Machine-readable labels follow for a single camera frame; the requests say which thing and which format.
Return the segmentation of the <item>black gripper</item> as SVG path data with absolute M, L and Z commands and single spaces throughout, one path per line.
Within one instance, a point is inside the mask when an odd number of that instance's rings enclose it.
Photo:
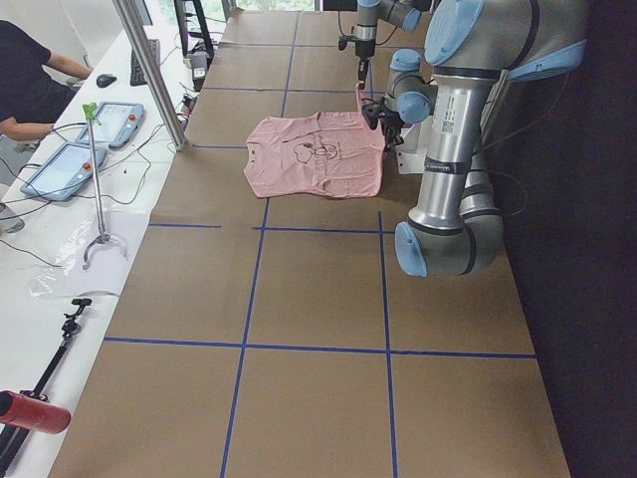
M 400 117 L 383 117 L 380 119 L 382 132 L 385 138 L 386 152 L 392 152 L 404 141 L 402 129 L 404 121 Z
M 371 59 L 375 53 L 375 40 L 355 38 L 354 44 L 355 55 L 359 58 L 357 67 L 357 87 L 361 91 L 364 91 L 369 71 L 369 59 Z

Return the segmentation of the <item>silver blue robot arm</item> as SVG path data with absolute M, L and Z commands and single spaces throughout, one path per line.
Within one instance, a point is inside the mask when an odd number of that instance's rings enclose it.
M 582 61 L 586 1 L 440 1 L 424 44 L 437 84 L 417 204 L 395 229 L 402 270 L 416 277 L 488 268 L 503 244 L 481 139 L 493 85 L 565 74 Z
M 356 13 L 353 43 L 358 58 L 358 84 L 363 89 L 369 62 L 375 53 L 378 22 L 383 21 L 407 32 L 413 32 L 420 21 L 421 11 L 410 3 L 401 1 L 358 0 Z

